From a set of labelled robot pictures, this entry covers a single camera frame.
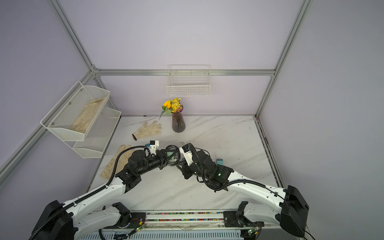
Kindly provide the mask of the clear pouch with black zipper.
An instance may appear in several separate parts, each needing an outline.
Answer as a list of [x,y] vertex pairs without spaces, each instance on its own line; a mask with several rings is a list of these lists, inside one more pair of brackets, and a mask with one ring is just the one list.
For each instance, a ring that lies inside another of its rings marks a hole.
[[175,166],[181,160],[180,149],[175,145],[169,145],[166,147],[166,162],[168,166]]

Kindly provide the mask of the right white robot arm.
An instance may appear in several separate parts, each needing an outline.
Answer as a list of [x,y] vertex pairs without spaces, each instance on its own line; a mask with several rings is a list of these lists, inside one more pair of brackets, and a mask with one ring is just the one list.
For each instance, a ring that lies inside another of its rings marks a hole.
[[245,195],[270,208],[272,220],[287,233],[304,238],[307,233],[309,205],[300,191],[293,187],[273,187],[245,177],[232,168],[216,164],[203,150],[191,144],[180,148],[185,161],[178,168],[185,179],[191,176],[214,192],[228,191]]

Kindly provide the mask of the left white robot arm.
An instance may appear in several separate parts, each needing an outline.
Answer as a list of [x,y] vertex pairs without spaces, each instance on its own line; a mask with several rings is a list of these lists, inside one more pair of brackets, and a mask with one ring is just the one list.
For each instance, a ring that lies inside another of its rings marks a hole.
[[40,216],[30,236],[31,240],[77,240],[105,227],[116,225],[130,215],[122,203],[94,213],[108,201],[121,196],[136,187],[141,176],[156,168],[168,165],[173,155],[168,150],[151,151],[145,146],[135,146],[133,154],[124,168],[118,172],[114,165],[107,183],[75,199],[49,203]]

